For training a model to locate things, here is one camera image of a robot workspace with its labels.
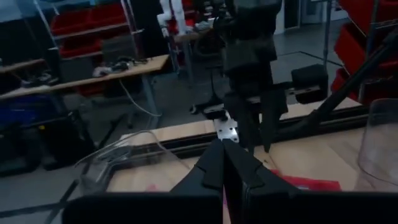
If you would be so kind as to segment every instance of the wooden table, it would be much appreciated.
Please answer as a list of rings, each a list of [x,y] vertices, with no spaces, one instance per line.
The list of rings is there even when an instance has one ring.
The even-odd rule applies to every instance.
[[[289,113],[282,119],[294,118],[309,114],[320,103],[310,105],[290,105]],[[359,106],[350,99],[345,99],[337,109]],[[154,130],[159,141],[180,139],[189,136],[215,133],[212,121],[200,121]],[[255,149],[254,156],[270,169],[277,169],[283,175],[307,177],[321,180],[337,180],[343,190],[353,190],[358,175],[356,157],[363,129],[341,133],[325,134],[293,141],[279,142],[272,145],[270,153],[265,153],[262,146]],[[153,143],[149,134],[138,136],[130,142],[141,146]],[[198,157],[184,160],[190,167],[195,165]],[[144,166],[132,170],[117,172],[108,187],[111,192],[168,191],[189,172],[177,161],[163,162],[155,166]]]
[[[158,70],[162,69],[162,67],[165,65],[168,58],[169,58],[168,55],[161,55],[158,57],[154,57],[152,59],[149,59],[147,64],[138,65],[138,66],[132,67],[131,69],[126,70],[124,72],[116,73],[116,74],[109,74],[109,75],[107,75],[105,77],[101,77],[101,78],[89,78],[86,80],[79,80],[79,81],[75,81],[75,82],[61,83],[61,84],[58,84],[55,86],[38,86],[38,87],[34,87],[34,88],[19,88],[17,90],[11,91],[9,93],[0,95],[0,100],[15,98],[15,97],[19,97],[19,96],[33,95],[33,94],[38,94],[38,93],[48,93],[51,91],[62,90],[62,89],[66,89],[66,88],[82,86],[82,85],[92,84],[92,83],[98,83],[98,82],[103,82],[106,80],[112,80],[112,79],[117,79],[117,78],[130,77],[130,76],[134,76],[134,75],[142,75],[145,73],[158,71]]]
[[[21,63],[15,63],[14,65],[8,65],[0,68],[0,74],[5,74],[5,73],[12,73],[16,72],[18,70],[22,70],[28,67],[31,67],[33,65],[38,65],[41,63],[44,63],[44,59],[37,59],[37,60],[31,60],[28,62],[21,62]]]

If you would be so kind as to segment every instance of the wire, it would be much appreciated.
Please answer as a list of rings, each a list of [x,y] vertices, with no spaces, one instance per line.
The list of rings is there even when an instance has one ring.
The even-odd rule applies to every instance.
[[[126,136],[125,138],[122,138],[122,139],[120,139],[120,140],[118,140],[118,141],[116,141],[116,142],[114,142],[114,143],[111,143],[111,144],[105,146],[104,148],[102,148],[102,149],[100,149],[100,150],[98,150],[98,151],[96,151],[96,152],[91,153],[91,154],[88,155],[88,156],[85,156],[84,158],[80,159],[73,167],[74,167],[74,168],[78,167],[82,162],[84,162],[85,160],[87,160],[88,158],[91,158],[91,157],[93,157],[93,156],[101,157],[101,156],[103,156],[103,155],[105,155],[105,154],[108,154],[108,153],[110,153],[110,152],[112,152],[112,151],[118,149],[118,148],[113,148],[113,146],[118,146],[118,145],[120,146],[121,143],[123,143],[124,140],[129,139],[129,138],[134,137],[134,136],[137,136],[137,135],[142,134],[142,133],[149,133],[149,134],[151,134],[151,135],[154,137],[154,139],[155,139],[155,143],[161,148],[161,150],[165,151],[167,154],[171,154],[172,156],[174,156],[174,157],[179,161],[179,163],[181,163],[181,164],[182,164],[183,166],[185,166],[187,169],[191,169],[190,166],[189,166],[188,164],[184,163],[184,161],[182,161],[180,158],[178,158],[175,154],[173,154],[172,152],[170,152],[169,150],[167,150],[167,149],[162,145],[162,143],[160,143],[160,141],[157,139],[157,136],[155,135],[155,133],[154,133],[153,131],[149,131],[149,130],[143,130],[143,131],[138,131],[138,132],[136,132],[136,133],[129,134],[129,135]]]
[[[131,102],[132,102],[138,109],[140,109],[140,110],[142,110],[143,112],[145,112],[145,113],[147,113],[147,114],[149,114],[149,115],[151,115],[151,116],[154,116],[154,117],[161,117],[161,116],[163,116],[162,113],[161,113],[161,114],[154,114],[154,113],[151,113],[151,112],[145,110],[145,109],[142,108],[140,105],[138,105],[138,104],[134,101],[134,99],[131,97],[131,95],[130,95],[130,93],[128,92],[128,90],[126,89],[126,87],[123,85],[122,80],[119,79],[119,83],[120,83],[120,85],[122,86],[123,90],[126,92],[128,98],[131,100]]]

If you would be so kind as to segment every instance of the clear plastic container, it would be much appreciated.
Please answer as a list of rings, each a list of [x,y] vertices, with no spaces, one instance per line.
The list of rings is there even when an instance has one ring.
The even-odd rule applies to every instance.
[[[193,167],[163,147],[150,131],[114,142],[75,165],[84,195],[99,192],[168,192]]]
[[[358,165],[356,190],[398,192],[398,100],[371,104]]]

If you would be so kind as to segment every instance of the white robot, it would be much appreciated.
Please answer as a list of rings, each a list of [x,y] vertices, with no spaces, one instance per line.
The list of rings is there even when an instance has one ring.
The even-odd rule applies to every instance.
[[[185,23],[185,14],[182,7],[182,0],[160,0],[160,4],[162,5],[163,14],[157,15],[157,21],[162,28],[163,36],[169,36],[169,32],[167,30],[167,21],[171,20],[173,16],[170,4],[173,8],[175,20],[177,21],[178,34],[186,34],[188,27]]]

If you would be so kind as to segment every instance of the floor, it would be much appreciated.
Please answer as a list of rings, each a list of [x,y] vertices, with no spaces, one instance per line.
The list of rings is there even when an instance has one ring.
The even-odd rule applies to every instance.
[[[331,25],[330,53],[328,59],[331,62],[340,63],[333,51],[333,46],[341,25],[344,21],[336,21]],[[291,30],[282,35],[275,36],[275,46],[279,58],[272,63],[272,71],[276,82],[284,82],[291,79],[290,71],[315,63],[322,63],[324,28],[322,26],[308,26],[300,30]],[[327,70],[330,83],[333,81],[336,63],[328,63]],[[201,121],[202,115],[191,115],[189,108],[193,103],[204,102],[211,96],[210,79],[208,72],[203,70],[203,65],[194,64],[195,79],[197,85],[189,88],[186,80],[165,80],[155,84],[155,95],[159,109],[163,113],[160,127]],[[228,80],[215,75],[215,88],[220,96],[228,90]],[[145,106],[144,97],[136,97],[140,105]],[[81,106],[83,118],[88,121],[89,132],[94,141],[99,144],[110,127],[109,120],[116,119],[120,115],[131,111],[132,107],[126,99],[120,99],[119,103],[109,105],[107,100],[97,98],[94,105],[90,100],[85,100],[76,95],[65,97],[68,108]],[[296,103],[294,98],[288,99],[289,104]],[[108,142],[117,141],[122,134],[133,133],[146,129],[148,115],[134,110],[134,127],[128,130],[126,118],[124,118]],[[20,223],[46,223],[59,224],[60,210],[58,202],[66,202],[79,197],[80,191],[76,188],[69,192],[70,197],[65,197],[65,192],[71,187],[78,171],[71,167],[47,172],[37,170],[32,173],[0,179],[0,224]]]

